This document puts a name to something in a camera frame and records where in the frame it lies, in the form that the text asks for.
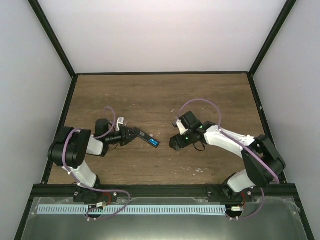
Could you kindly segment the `black remote control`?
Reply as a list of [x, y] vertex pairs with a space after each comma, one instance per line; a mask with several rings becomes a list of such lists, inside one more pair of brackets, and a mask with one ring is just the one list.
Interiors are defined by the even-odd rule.
[[139, 133], [139, 135], [138, 135], [138, 137], [140, 138], [140, 139], [142, 139], [143, 141], [145, 141], [146, 143], [148, 143], [149, 145], [151, 145], [150, 143], [149, 143], [149, 139], [154, 139], [153, 137], [151, 137], [149, 134], [147, 134], [146, 132], [144, 132], [144, 131], [142, 131], [141, 129], [139, 129], [138, 128], [138, 133]]

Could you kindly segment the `blue battery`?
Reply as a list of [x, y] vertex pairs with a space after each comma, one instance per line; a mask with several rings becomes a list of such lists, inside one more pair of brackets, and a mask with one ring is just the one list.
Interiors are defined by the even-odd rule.
[[153, 138], [150, 138], [150, 139], [148, 140], [148, 142], [149, 142], [153, 147], [155, 147], [155, 148], [157, 148], [157, 147], [159, 146], [159, 144], [160, 144], [159, 141], [157, 141], [157, 140], [155, 140], [155, 139], [153, 139]]

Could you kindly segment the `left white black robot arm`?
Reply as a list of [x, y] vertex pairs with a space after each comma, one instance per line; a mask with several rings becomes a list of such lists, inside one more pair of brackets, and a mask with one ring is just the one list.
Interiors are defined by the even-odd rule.
[[91, 171], [85, 161], [86, 155], [105, 157], [110, 145], [126, 146], [138, 137], [139, 132], [119, 125], [112, 131], [107, 119], [95, 122], [95, 133], [89, 129], [63, 127], [48, 150], [48, 159], [72, 175], [77, 185], [87, 186], [84, 195], [89, 201], [97, 202], [102, 196], [100, 178]]

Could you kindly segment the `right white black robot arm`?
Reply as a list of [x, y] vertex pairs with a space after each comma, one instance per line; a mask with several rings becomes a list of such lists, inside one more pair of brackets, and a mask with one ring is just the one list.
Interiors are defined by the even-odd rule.
[[174, 126], [179, 133], [170, 138], [169, 147], [176, 151], [201, 143], [204, 147], [224, 149], [243, 160], [244, 170], [232, 174], [223, 183], [225, 200], [236, 200], [248, 188], [266, 188], [272, 182], [280, 182], [286, 163], [267, 136], [241, 135], [210, 121], [202, 123], [191, 111], [178, 118]]

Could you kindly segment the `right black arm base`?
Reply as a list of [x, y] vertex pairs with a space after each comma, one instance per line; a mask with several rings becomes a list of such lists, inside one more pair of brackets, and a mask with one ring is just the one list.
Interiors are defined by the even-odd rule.
[[241, 194], [245, 192], [245, 190], [249, 190], [249, 188], [245, 188], [241, 192], [234, 192], [227, 184], [229, 178], [227, 178], [221, 184], [213, 184], [207, 182], [204, 184], [205, 192], [207, 194], [207, 198], [209, 202], [219, 202], [219, 203], [235, 203], [243, 200]]

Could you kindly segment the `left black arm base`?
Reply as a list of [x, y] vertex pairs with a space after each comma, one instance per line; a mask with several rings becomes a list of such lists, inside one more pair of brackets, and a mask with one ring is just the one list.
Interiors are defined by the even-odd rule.
[[100, 192], [77, 186], [76, 182], [73, 182], [72, 185], [75, 186], [73, 201], [76, 203], [96, 204], [106, 202], [110, 204], [115, 203], [119, 195], [114, 190], [110, 192]]

